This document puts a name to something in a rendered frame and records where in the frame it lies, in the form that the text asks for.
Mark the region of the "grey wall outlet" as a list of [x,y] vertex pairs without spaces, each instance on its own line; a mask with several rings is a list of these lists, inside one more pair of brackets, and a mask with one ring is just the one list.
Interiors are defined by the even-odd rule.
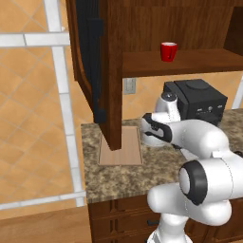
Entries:
[[136,93],[136,79],[125,78],[123,81],[123,93],[124,94],[135,94]]

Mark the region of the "dark wooden wall cabinet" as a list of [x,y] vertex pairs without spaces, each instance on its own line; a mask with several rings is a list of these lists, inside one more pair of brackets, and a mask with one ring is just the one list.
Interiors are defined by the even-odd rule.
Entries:
[[243,70],[243,0],[122,0],[122,17],[125,78]]

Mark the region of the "black coffee machine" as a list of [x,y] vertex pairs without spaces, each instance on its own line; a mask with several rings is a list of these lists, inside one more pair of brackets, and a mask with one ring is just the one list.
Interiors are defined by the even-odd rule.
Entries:
[[166,82],[164,92],[178,97],[182,120],[198,119],[218,126],[228,98],[202,79]]

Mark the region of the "light wooden tray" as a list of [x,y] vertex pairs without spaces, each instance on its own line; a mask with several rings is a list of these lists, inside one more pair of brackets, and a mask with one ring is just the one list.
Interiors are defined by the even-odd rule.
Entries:
[[99,164],[101,166],[142,165],[140,133],[137,126],[121,128],[121,149],[111,151],[105,138],[101,137]]

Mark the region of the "dark wooden cabinet door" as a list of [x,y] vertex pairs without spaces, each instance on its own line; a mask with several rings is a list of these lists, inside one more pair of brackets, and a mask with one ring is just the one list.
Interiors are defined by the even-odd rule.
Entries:
[[93,112],[88,20],[103,20],[101,97],[106,122],[97,123],[112,150],[122,147],[122,0],[65,0],[74,78]]

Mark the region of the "white window frame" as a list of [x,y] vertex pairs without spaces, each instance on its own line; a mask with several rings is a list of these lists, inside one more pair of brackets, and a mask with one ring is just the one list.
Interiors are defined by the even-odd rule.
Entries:
[[53,59],[58,97],[61,106],[63,126],[65,130],[65,144],[68,154],[68,164],[72,179],[73,192],[58,196],[34,198],[31,200],[1,203],[0,211],[22,208],[27,206],[42,205],[69,199],[76,200],[77,207],[84,206],[86,191],[82,185],[83,179],[80,172],[80,161],[76,144],[75,127],[71,108],[71,98],[65,61],[65,46],[70,45],[67,32],[62,31],[61,17],[58,0],[43,0],[47,18],[48,32],[34,33],[7,33],[0,34],[0,48],[11,47],[50,47]]

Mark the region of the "wooden base cabinet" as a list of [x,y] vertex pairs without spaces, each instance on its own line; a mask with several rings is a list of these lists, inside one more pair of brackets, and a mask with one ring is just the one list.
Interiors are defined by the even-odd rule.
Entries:
[[[231,201],[232,217],[220,227],[210,227],[189,219],[185,233],[194,243],[231,243],[243,240],[243,198]],[[146,195],[87,194],[92,243],[146,243],[158,225],[159,214],[148,207]]]

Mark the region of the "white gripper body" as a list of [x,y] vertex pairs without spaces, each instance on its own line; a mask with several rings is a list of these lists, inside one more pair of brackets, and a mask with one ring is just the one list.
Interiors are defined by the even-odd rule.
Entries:
[[172,134],[145,132],[142,134],[142,141],[151,147],[162,147],[172,141]]

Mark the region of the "white frame post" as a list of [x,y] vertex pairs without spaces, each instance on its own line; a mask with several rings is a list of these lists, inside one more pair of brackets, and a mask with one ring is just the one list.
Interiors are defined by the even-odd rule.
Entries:
[[243,75],[241,76],[238,88],[234,96],[232,109],[237,109],[240,106],[242,98],[243,98]]

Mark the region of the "red mug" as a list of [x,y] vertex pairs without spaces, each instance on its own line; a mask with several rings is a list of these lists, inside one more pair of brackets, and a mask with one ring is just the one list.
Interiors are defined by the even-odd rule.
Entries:
[[177,44],[164,42],[160,44],[160,58],[163,62],[172,62],[177,52]]

